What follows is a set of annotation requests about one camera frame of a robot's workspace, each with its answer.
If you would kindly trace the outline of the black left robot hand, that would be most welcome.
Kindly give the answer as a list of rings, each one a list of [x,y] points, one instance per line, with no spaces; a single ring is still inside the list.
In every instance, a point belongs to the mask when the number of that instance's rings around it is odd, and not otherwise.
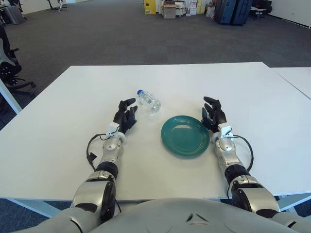
[[[138,106],[131,106],[136,102],[135,98],[121,100],[119,103],[119,109],[114,116],[114,123],[119,124],[119,132],[126,134],[126,132],[132,128],[137,120],[135,118],[135,112]]]

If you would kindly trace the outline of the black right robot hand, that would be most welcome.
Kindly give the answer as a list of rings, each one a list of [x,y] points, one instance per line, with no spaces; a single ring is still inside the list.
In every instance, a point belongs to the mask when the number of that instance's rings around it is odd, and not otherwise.
[[[202,108],[201,123],[213,133],[219,131],[219,124],[226,123],[225,113],[222,111],[222,106],[219,100],[210,97],[203,97],[204,107]]]

